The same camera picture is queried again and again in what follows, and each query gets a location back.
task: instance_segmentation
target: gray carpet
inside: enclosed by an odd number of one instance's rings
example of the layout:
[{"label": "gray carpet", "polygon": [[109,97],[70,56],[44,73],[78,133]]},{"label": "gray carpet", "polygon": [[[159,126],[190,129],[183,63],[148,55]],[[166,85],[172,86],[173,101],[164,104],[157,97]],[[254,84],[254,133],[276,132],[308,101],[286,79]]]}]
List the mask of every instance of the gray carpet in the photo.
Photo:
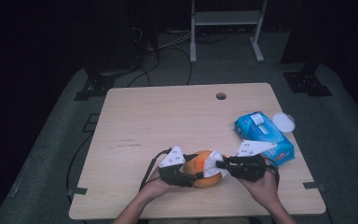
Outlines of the gray carpet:
[{"label": "gray carpet", "polygon": [[[262,33],[259,45],[265,61],[255,59],[249,34],[226,35],[212,45],[197,45],[197,63],[192,65],[189,84],[267,82],[272,86],[282,110],[296,120],[294,135],[310,171],[322,191],[334,223],[358,223],[358,106],[343,88],[339,77],[321,65],[316,76],[333,96],[309,97],[292,93],[282,73],[297,71],[303,64],[280,64],[288,33]],[[177,38],[161,35],[163,45]],[[173,46],[187,54],[188,42]],[[185,85],[190,74],[186,55],[177,49],[165,49],[160,62],[149,73],[152,86]],[[145,57],[145,69],[156,64]],[[119,77],[115,88],[125,88],[138,70]],[[0,209],[0,223],[80,223],[68,217],[66,177],[76,186],[90,145],[90,133],[83,132],[89,115],[100,113],[103,97],[74,101],[87,76],[84,70],[74,74],[34,143],[32,152],[19,174],[12,191]],[[146,76],[132,87],[147,86]],[[260,218],[270,223],[269,217]],[[328,214],[296,216],[298,223],[330,223]],[[109,223],[111,220],[87,220],[87,223]]]}]

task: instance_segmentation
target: metal rack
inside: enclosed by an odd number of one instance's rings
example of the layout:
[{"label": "metal rack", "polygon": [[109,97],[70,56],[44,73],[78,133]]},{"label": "metal rack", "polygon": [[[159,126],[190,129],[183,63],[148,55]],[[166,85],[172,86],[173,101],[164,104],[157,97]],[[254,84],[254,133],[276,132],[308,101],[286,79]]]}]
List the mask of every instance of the metal rack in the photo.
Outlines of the metal rack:
[{"label": "metal rack", "polygon": [[200,25],[243,25],[255,24],[255,35],[250,37],[255,57],[259,63],[264,62],[260,47],[257,40],[260,35],[261,25],[263,23],[264,14],[268,0],[263,0],[260,10],[251,11],[210,11],[196,12],[195,1],[191,1],[191,41],[190,41],[190,61],[197,61],[196,53],[196,26]]}]

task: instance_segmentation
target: dark background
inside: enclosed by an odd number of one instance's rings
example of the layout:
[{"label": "dark background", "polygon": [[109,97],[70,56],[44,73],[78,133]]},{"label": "dark background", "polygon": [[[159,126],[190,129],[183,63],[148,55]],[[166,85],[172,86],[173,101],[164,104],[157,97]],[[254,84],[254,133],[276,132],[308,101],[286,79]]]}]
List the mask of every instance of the dark background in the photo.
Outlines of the dark background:
[{"label": "dark background", "polygon": [[[197,2],[198,10],[259,8],[255,1]],[[155,0],[154,6],[152,13],[134,0],[0,1],[0,204],[62,90],[85,63],[136,65],[142,53],[131,27],[151,22],[159,32],[189,29],[190,1]],[[282,63],[316,55],[358,103],[358,1],[269,0],[263,30],[290,28]]]}]

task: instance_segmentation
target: wooden table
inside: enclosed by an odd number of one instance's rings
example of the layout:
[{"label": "wooden table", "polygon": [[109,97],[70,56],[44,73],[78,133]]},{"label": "wooden table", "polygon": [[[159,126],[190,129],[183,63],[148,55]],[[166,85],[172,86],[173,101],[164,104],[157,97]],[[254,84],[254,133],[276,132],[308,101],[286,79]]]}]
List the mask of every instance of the wooden table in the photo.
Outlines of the wooden table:
[{"label": "wooden table", "polygon": [[[217,93],[226,95],[218,100]],[[138,192],[150,161],[178,145],[185,154],[220,150],[234,156],[241,140],[234,121],[262,111],[282,109],[267,83],[112,89],[107,93],[76,194],[72,219],[114,218]],[[291,133],[296,158],[280,166],[279,195],[290,214],[325,211],[307,164]],[[175,189],[149,204],[142,218],[244,217],[268,215],[232,176],[207,189]]]}]

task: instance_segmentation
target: white shelf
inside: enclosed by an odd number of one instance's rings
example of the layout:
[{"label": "white shelf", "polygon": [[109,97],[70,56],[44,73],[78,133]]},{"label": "white shelf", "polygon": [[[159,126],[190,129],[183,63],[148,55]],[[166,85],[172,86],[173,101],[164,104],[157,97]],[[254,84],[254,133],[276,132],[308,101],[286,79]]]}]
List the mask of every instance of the white shelf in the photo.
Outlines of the white shelf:
[{"label": "white shelf", "polygon": [[195,25],[257,24],[259,14],[259,10],[196,12]]}]

